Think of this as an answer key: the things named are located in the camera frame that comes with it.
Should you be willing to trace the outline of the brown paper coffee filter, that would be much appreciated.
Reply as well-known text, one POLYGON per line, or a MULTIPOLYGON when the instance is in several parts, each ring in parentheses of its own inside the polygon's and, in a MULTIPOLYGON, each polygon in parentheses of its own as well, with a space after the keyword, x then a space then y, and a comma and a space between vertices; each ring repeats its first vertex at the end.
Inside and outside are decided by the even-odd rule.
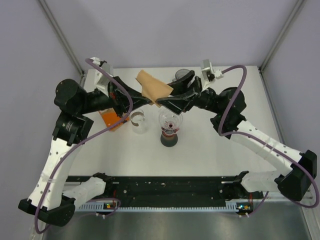
POLYGON ((171 86, 153 77, 143 69, 137 74, 135 79, 142 87, 141 95, 151 100, 151 105, 155 104, 158 108, 161 105, 156 103, 157 99, 168 97, 174 90, 171 86))

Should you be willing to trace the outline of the clear glass dripper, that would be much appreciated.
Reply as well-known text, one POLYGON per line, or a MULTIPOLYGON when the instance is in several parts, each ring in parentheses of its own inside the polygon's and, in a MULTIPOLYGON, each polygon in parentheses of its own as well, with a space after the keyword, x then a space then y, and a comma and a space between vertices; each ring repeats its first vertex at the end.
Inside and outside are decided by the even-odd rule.
POLYGON ((170 110, 163 109, 159 113, 158 120, 161 130, 168 135, 173 135, 180 129, 183 122, 183 116, 181 114, 177 115, 170 110))

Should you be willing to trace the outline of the orange coffee filter box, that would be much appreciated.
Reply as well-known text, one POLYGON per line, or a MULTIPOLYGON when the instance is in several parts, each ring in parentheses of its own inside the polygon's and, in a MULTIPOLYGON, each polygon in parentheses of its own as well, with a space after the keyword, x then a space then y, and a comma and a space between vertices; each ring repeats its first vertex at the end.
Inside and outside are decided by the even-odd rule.
MULTIPOLYGON (((101 118, 103 119, 106 127, 110 127, 116 122, 118 122, 121 118, 117 116, 116 112, 113 108, 109 108, 103 111, 99 111, 101 118)), ((117 126, 110 129, 111 132, 115 132, 118 128, 128 122, 130 119, 127 117, 123 122, 119 123, 117 126)))

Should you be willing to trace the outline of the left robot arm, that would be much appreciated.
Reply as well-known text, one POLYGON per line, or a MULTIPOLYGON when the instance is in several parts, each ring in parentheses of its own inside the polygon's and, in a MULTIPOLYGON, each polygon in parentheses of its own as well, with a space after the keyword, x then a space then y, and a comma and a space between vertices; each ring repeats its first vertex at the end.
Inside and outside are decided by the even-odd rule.
POLYGON ((118 76, 107 84, 107 90, 110 92, 98 89, 86 92, 73 79, 61 81, 55 89, 54 104, 61 113, 52 133, 48 157, 33 192, 18 204, 20 210, 34 216, 38 234, 42 232, 39 222, 63 227, 81 205, 95 197, 106 199, 113 194, 111 177, 99 172, 75 188, 64 190, 78 152, 85 142, 93 139, 89 132, 94 122, 85 115, 113 108, 122 117, 151 103, 118 76))

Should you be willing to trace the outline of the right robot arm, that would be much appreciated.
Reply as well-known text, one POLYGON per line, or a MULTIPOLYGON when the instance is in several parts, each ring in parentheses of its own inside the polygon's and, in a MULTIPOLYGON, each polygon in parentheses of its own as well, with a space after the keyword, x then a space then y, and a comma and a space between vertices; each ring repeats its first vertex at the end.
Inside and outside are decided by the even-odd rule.
POLYGON ((317 155, 311 150, 301 152, 275 140, 255 127, 242 111, 246 108, 242 87, 247 77, 244 65, 234 65, 218 72, 204 70, 207 83, 235 70, 242 70, 242 77, 237 87, 229 87, 220 94, 203 86, 200 78, 189 72, 183 78, 170 83, 173 92, 161 97, 156 103, 180 115, 193 107, 215 113, 210 119, 215 131, 229 140, 237 142, 257 154, 275 170, 266 172, 244 171, 239 175, 239 182, 233 185, 233 192, 239 198, 245 198, 253 192, 277 192, 290 201, 302 205, 307 190, 313 187, 315 202, 320 203, 320 192, 316 184, 317 155))

